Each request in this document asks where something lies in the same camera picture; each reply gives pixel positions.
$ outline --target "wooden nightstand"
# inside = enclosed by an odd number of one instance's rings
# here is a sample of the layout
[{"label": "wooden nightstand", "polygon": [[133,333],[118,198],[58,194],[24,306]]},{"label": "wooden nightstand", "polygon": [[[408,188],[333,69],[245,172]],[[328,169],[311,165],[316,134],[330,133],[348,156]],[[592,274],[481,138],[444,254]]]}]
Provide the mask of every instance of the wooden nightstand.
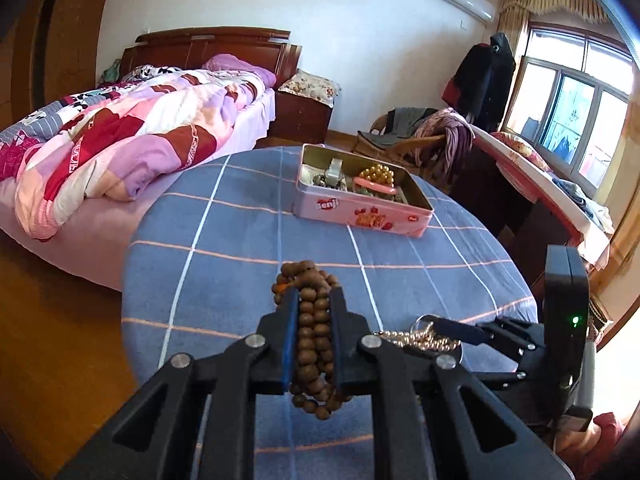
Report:
[{"label": "wooden nightstand", "polygon": [[305,97],[276,92],[276,119],[268,136],[318,144],[324,142],[332,108]]}]

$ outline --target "wicker chair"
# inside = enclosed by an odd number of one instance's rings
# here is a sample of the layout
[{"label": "wicker chair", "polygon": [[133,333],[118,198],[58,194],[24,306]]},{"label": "wicker chair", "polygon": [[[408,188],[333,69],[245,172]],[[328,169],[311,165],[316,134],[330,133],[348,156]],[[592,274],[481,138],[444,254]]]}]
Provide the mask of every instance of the wicker chair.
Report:
[{"label": "wicker chair", "polygon": [[[386,114],[378,117],[369,129],[369,133],[378,132],[379,135],[384,135],[384,130],[386,127]],[[438,135],[432,137],[422,137],[420,139],[403,139],[396,142],[393,146],[389,146],[388,148],[379,148],[375,144],[369,141],[366,137],[364,137],[360,132],[358,132],[358,137],[356,143],[351,150],[351,153],[357,153],[359,155],[370,156],[372,158],[378,158],[383,160],[388,160],[393,164],[397,164],[398,166],[402,166],[410,173],[416,174],[421,178],[427,180],[428,182],[434,183],[434,178],[432,177],[434,165],[429,164],[427,161],[431,159],[431,153],[434,150],[439,150],[442,148],[447,142],[447,136]],[[422,159],[425,161],[422,166],[416,166],[412,164],[410,161],[406,160],[404,156],[413,151],[414,149],[419,148],[420,150],[427,150],[427,152],[422,152]]]}]

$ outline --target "pink bangle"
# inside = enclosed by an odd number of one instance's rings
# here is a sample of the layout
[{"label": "pink bangle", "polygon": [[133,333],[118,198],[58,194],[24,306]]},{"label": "pink bangle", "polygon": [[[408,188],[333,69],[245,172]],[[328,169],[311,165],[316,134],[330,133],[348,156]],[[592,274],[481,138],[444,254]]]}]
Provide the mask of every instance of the pink bangle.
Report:
[{"label": "pink bangle", "polygon": [[362,178],[360,176],[353,177],[353,183],[358,184],[358,186],[366,187],[372,191],[377,193],[383,193],[385,195],[395,195],[398,194],[398,190],[393,186],[384,186],[383,184],[378,184],[376,182],[372,182],[367,180],[366,178]]}]

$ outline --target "round table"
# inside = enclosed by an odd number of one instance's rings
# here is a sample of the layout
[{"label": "round table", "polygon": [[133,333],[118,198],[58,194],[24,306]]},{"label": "round table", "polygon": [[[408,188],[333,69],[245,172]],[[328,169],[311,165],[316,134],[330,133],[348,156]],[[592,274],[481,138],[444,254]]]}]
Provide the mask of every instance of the round table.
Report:
[{"label": "round table", "polygon": [[[311,259],[335,274],[348,309],[372,330],[408,330],[421,314],[466,322],[497,314],[536,321],[536,303],[503,247],[464,208],[417,179],[434,208],[421,238],[293,216],[299,148],[238,153],[183,173],[149,209],[130,245],[122,331],[146,381],[171,355],[222,352],[274,309],[282,262]],[[514,363],[465,346],[474,371]],[[289,395],[258,396],[256,478],[373,478],[370,403],[356,397],[330,420]]]}]

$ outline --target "wooden headboard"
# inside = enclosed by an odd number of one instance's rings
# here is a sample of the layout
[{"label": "wooden headboard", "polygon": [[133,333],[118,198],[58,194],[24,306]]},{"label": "wooden headboard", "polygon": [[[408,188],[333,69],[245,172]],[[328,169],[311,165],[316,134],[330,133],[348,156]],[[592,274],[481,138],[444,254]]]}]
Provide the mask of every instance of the wooden headboard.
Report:
[{"label": "wooden headboard", "polygon": [[289,43],[288,30],[258,27],[175,28],[142,34],[125,49],[120,76],[143,64],[201,68],[216,54],[233,54],[276,75],[276,88],[298,67],[302,47]]}]

